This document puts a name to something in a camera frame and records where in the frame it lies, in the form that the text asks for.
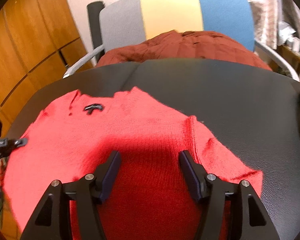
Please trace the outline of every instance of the black leather surface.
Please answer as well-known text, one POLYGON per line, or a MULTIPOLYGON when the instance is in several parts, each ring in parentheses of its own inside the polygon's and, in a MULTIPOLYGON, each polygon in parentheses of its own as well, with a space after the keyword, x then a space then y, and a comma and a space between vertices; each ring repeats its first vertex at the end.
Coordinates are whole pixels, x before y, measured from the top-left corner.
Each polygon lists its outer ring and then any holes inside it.
POLYGON ((27 127, 35 121, 41 110, 60 96, 80 89, 83 94, 93 97, 112 97, 120 91, 128 77, 139 63, 114 64, 106 68, 91 69, 76 73, 54 82, 35 93, 19 113, 7 133, 9 138, 19 138, 27 127))
POLYGON ((19 137, 53 99, 74 89, 112 96, 138 86, 199 121, 245 164, 264 172, 262 201, 281 240, 300 231, 300 83, 225 61, 125 63, 75 74, 38 91, 12 125, 19 137))

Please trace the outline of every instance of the dark red cloth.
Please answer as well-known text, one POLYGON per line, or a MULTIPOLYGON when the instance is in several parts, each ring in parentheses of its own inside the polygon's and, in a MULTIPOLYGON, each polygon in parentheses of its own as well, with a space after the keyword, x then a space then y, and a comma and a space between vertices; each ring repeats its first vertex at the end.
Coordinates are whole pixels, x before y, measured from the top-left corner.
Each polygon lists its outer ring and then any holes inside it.
POLYGON ((104 65, 160 58, 208 58, 246 64, 267 70, 272 69, 257 55, 239 42, 212 31, 162 33, 138 45, 108 51, 98 62, 104 65))
MULTIPOLYGON (((178 153, 185 149, 208 172, 234 183, 246 179, 261 194, 261 171, 245 166, 195 116, 138 88, 113 98, 70 92, 41 111, 24 137, 28 144, 11 154, 4 180, 21 230, 51 181, 92 173, 112 150, 122 154, 122 165, 110 198, 98 206, 108 240, 193 239, 201 210, 179 168, 178 153), (104 110, 87 115, 83 108, 90 104, 104 110)), ((74 239, 80 239, 75 213, 72 202, 74 239)))

